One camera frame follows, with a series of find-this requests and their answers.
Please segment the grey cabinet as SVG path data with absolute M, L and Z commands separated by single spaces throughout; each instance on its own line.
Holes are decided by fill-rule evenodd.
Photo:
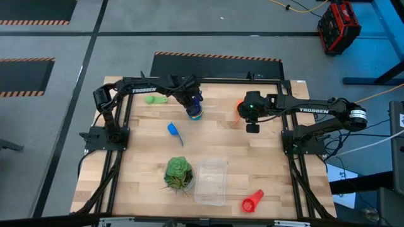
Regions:
M 404 102 L 389 103 L 393 188 L 404 195 Z

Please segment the succulent in white patterned pot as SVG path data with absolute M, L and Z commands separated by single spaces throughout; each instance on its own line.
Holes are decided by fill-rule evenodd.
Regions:
M 186 193 L 194 185 L 195 173 L 187 159 L 183 156 L 178 156 L 168 161 L 163 179 L 166 188 L 173 190 L 175 193 Z

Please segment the small blue measuring cup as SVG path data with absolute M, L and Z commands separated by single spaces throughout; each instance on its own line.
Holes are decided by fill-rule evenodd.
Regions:
M 182 141 L 182 138 L 181 138 L 181 135 L 179 134 L 179 131 L 177 130 L 177 127 L 174 125 L 173 122 L 171 122 L 171 123 L 167 126 L 167 130 L 169 131 L 169 133 L 170 133 L 172 136 L 176 136 L 176 137 L 179 138 L 179 141 L 180 141 L 180 143 L 181 143 L 181 146 L 184 145 L 184 143 L 183 143 L 183 141 Z

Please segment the clear plastic basket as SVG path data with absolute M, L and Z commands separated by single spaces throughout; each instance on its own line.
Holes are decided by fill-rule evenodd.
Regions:
M 228 161 L 205 159 L 198 163 L 194 188 L 197 204 L 224 206 L 226 202 Z

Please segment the black hazard-striped floor mat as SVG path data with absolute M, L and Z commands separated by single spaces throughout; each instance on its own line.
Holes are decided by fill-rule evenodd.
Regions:
M 200 78 L 244 79 L 248 73 L 256 79 L 283 79 L 283 63 L 281 59 L 269 57 L 155 52 L 150 76 L 195 74 Z
M 0 0 L 0 25 L 68 25 L 78 0 Z
M 0 59 L 0 98 L 43 96 L 54 57 Z

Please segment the black metal bar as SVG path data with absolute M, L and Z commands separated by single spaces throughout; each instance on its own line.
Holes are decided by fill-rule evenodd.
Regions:
M 333 195 L 375 191 L 380 187 L 393 189 L 392 171 L 330 182 Z

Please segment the red and black tool case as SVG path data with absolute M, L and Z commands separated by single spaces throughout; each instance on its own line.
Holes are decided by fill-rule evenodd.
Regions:
M 324 53 L 341 55 L 360 35 L 361 29 L 350 0 L 331 0 L 318 22 Z

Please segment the black aluminium table frame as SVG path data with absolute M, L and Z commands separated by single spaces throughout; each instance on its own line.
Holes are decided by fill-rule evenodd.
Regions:
M 292 119 L 274 119 L 260 125 L 258 134 L 246 132 L 240 120 L 234 124 L 235 106 L 248 91 L 262 95 L 285 91 L 276 80 L 205 79 L 202 118 L 193 121 L 174 98 L 166 104 L 147 105 L 143 95 L 125 97 L 113 114 L 130 128 L 127 148 L 121 153 L 117 180 L 108 184 L 100 210 L 113 216 L 178 218 L 295 219 L 308 215 L 304 191 L 292 180 L 283 152 L 281 132 Z M 184 143 L 172 136 L 173 122 Z M 197 204 L 194 188 L 186 193 L 166 188 L 163 179 L 168 161 L 183 156 L 198 169 L 205 159 L 228 161 L 224 206 Z M 255 212 L 244 212 L 242 201 L 261 189 Z

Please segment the white paper sheet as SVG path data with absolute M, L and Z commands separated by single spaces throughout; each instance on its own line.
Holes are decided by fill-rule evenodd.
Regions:
M 354 172 L 350 172 L 348 170 L 344 170 L 337 166 L 333 165 L 326 165 L 327 167 L 327 174 L 329 182 L 336 182 L 339 180 L 344 180 L 346 178 L 357 178 L 358 174 Z M 345 206 L 350 209 L 355 208 L 355 200 L 356 200 L 356 193 L 350 194 L 336 194 L 333 195 L 333 202 Z

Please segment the black crossbeam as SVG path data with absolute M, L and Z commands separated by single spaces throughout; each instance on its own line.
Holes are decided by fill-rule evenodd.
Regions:
M 162 223 L 164 227 L 176 224 L 193 224 L 197 226 L 216 225 L 264 225 L 281 227 L 395 227 L 365 223 L 344 222 L 337 219 L 299 218 L 287 219 L 228 219 L 228 218 L 173 218 L 173 217 L 112 217 L 109 213 L 69 214 L 66 216 L 49 216 L 41 218 L 10 219 L 0 221 L 0 227 L 83 227 L 99 224 L 107 226 L 115 222 Z

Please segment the green measuring cup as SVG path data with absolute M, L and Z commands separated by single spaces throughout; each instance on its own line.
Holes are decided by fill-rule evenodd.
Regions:
M 152 105 L 152 104 L 162 104 L 162 103 L 167 103 L 168 99 L 167 97 L 164 96 L 146 96 L 145 97 L 145 103 Z

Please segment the black table foot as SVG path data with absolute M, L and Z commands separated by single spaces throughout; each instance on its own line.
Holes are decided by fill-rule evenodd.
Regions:
M 395 79 L 395 76 L 404 72 L 404 61 L 401 61 L 390 70 L 386 71 L 378 78 L 353 78 L 346 77 L 342 79 L 343 84 L 346 85 L 386 85 L 398 86 L 404 83 L 404 79 Z

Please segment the blue metal beam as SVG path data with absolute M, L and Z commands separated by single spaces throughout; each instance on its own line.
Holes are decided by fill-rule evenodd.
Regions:
M 391 0 L 374 0 L 380 10 L 381 17 L 386 23 L 388 30 L 394 36 L 394 46 L 404 57 L 404 23 L 396 12 Z

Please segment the red measuring cup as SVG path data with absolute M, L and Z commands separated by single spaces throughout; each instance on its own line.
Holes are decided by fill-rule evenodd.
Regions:
M 255 193 L 242 201 L 242 210 L 244 212 L 255 212 L 260 200 L 263 198 L 264 192 L 259 189 Z

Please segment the orange measuring cup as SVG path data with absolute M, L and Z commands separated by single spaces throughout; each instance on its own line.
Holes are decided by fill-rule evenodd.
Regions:
M 238 100 L 238 101 L 237 101 L 237 104 L 236 104 L 236 106 L 235 106 L 235 113 L 237 114 L 237 118 L 236 118 L 236 120 L 235 120 L 235 122 L 234 122 L 235 125 L 237 125 L 238 122 L 239 122 L 240 119 L 241 119 L 240 114 L 239 114 L 239 111 L 238 111 L 238 107 L 239 107 L 239 105 L 240 105 L 242 102 L 243 102 L 242 99 Z

